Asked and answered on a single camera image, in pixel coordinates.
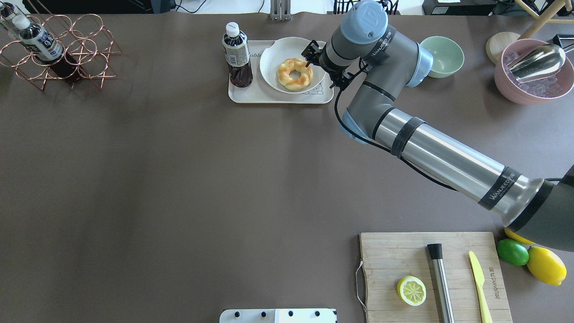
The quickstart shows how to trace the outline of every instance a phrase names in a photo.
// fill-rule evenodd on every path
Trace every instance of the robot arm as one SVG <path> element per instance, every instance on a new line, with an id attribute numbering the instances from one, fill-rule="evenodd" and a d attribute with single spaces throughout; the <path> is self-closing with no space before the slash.
<path id="1" fill-rule="evenodd" d="M 342 120 L 351 137 L 374 140 L 396 157 L 498 213 L 504 226 L 551 248 L 574 251 L 574 166 L 554 185 L 529 179 L 393 107 L 405 86 L 428 75 L 432 55 L 388 24 L 382 6 L 363 0 L 343 17 L 322 49 L 302 53 L 333 85 L 350 83 L 345 69 L 361 57 L 372 68 Z"/>

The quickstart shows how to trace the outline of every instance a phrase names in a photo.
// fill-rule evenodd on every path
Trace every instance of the pink bowl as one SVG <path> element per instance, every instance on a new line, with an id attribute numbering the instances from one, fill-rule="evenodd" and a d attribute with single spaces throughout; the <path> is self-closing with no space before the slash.
<path id="1" fill-rule="evenodd" d="M 502 93 L 502 95 L 504 95 L 507 99 L 511 100 L 512 102 L 522 105 L 537 105 L 541 103 L 550 102 L 552 100 L 565 96 L 570 92 L 570 90 L 574 86 L 574 67 L 572 67 L 572 63 L 568 58 L 566 58 L 566 62 L 560 69 L 560 72 L 556 74 L 558 84 L 560 85 L 562 90 L 555 97 L 550 98 L 538 97 L 536 95 L 524 91 L 523 89 L 519 88 L 513 83 L 512 79 L 514 79 L 514 77 L 512 76 L 512 74 L 509 75 L 509 72 L 505 70 L 504 66 L 502 65 L 503 58 L 506 57 L 506 55 L 510 52 L 516 52 L 518 56 L 526 55 L 536 47 L 543 44 L 547 43 L 536 39 L 520 39 L 508 45 L 502 52 L 502 56 L 498 60 L 497 65 L 494 68 L 494 82 L 496 83 L 497 88 Z"/>

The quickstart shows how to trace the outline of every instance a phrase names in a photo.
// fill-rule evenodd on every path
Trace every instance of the twisted bread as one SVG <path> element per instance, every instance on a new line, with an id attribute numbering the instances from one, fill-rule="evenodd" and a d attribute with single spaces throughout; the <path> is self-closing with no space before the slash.
<path id="1" fill-rule="evenodd" d="M 306 64 L 307 62 L 300 58 L 286 59 L 277 70 L 279 83 L 291 91 L 302 90 L 309 86 L 313 80 L 313 70 L 311 67 L 306 67 Z M 289 74 L 293 71 L 301 73 L 301 76 L 296 79 L 292 78 Z"/>

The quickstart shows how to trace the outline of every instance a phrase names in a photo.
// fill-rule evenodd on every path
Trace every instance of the white bowl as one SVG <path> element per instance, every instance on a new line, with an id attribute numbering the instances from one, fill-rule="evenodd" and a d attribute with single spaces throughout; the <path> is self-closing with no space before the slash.
<path id="1" fill-rule="evenodd" d="M 277 91 L 291 94 L 307 92 L 319 85 L 319 83 L 321 83 L 325 77 L 325 71 L 321 67 L 313 64 L 309 65 L 313 70 L 313 80 L 309 86 L 302 90 L 287 90 L 283 85 L 281 85 L 281 83 L 279 83 L 277 78 L 277 70 L 279 69 L 279 65 L 286 59 L 305 59 L 303 56 L 301 56 L 301 53 L 303 50 L 305 50 L 305 47 L 307 47 L 309 43 L 310 41 L 305 38 L 287 37 L 277 40 L 271 47 L 266 48 L 261 54 L 261 59 L 259 60 L 259 70 L 261 71 L 261 75 L 263 75 L 263 79 Z M 320 47 L 325 46 L 324 41 L 318 41 L 317 43 Z"/>

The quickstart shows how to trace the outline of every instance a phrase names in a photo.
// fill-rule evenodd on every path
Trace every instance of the bottle label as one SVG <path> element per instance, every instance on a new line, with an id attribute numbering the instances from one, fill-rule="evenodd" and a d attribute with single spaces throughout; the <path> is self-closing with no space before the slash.
<path id="1" fill-rule="evenodd" d="M 223 48 L 225 49 L 225 59 L 227 60 L 227 64 L 233 67 L 241 67 L 249 63 L 249 48 L 247 47 L 247 40 L 238 46 L 229 46 L 223 42 Z"/>
<path id="2" fill-rule="evenodd" d="M 53 61 L 62 56 L 64 48 L 47 31 L 42 30 L 40 34 L 32 39 L 22 39 L 24 46 L 38 56 L 43 61 Z"/>

